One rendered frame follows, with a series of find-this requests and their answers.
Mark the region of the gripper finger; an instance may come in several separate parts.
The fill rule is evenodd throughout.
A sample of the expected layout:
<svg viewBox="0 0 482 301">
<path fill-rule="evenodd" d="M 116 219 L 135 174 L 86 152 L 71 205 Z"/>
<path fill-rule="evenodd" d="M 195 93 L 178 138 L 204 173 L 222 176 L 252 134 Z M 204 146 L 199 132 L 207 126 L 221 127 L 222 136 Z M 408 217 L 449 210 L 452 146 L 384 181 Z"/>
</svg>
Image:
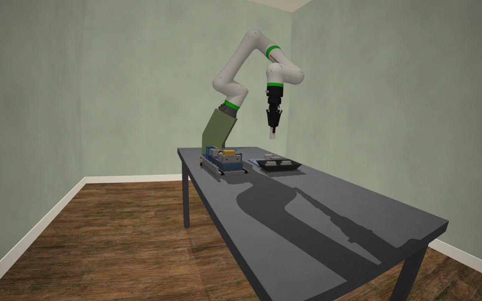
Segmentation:
<svg viewBox="0 0 482 301">
<path fill-rule="evenodd" d="M 274 107 L 272 108 L 273 118 L 272 118 L 272 126 L 270 126 L 271 127 L 270 139 L 275 139 L 276 127 L 279 126 L 279 120 L 280 120 L 281 113 L 282 113 L 282 110 L 280 110 L 279 106 L 278 106 L 278 109 L 276 111 L 276 114 L 274 114 Z"/>
<path fill-rule="evenodd" d="M 268 110 L 266 110 L 266 112 L 267 112 L 267 118 L 268 118 L 268 125 L 272 126 L 272 118 L 273 118 L 272 108 L 270 107 Z"/>
</svg>

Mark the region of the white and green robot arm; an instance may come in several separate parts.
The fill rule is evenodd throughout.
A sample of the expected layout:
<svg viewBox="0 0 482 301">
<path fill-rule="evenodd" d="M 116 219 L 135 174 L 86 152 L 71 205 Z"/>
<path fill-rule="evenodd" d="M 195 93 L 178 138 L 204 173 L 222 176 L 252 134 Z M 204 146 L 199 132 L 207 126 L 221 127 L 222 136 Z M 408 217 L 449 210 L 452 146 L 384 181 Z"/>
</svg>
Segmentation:
<svg viewBox="0 0 482 301">
<path fill-rule="evenodd" d="M 238 48 L 213 79 L 213 88 L 226 95 L 218 108 L 236 118 L 237 111 L 245 100 L 248 89 L 234 80 L 236 73 L 254 49 L 260 50 L 271 62 L 267 69 L 267 97 L 283 97 L 283 84 L 300 84 L 304 79 L 301 68 L 292 63 L 275 42 L 258 29 L 249 29 Z"/>
</svg>

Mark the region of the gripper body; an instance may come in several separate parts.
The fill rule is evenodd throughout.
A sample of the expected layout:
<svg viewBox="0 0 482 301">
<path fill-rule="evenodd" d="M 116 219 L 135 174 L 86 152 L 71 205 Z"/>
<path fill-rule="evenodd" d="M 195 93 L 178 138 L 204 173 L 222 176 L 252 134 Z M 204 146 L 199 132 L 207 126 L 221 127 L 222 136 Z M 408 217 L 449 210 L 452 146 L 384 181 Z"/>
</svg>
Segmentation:
<svg viewBox="0 0 482 301">
<path fill-rule="evenodd" d="M 274 107 L 274 114 L 276 114 L 278 106 L 281 104 L 281 98 L 280 97 L 268 97 L 268 104 L 269 104 L 269 108 Z M 280 108 L 280 106 L 279 106 L 279 108 Z"/>
</svg>

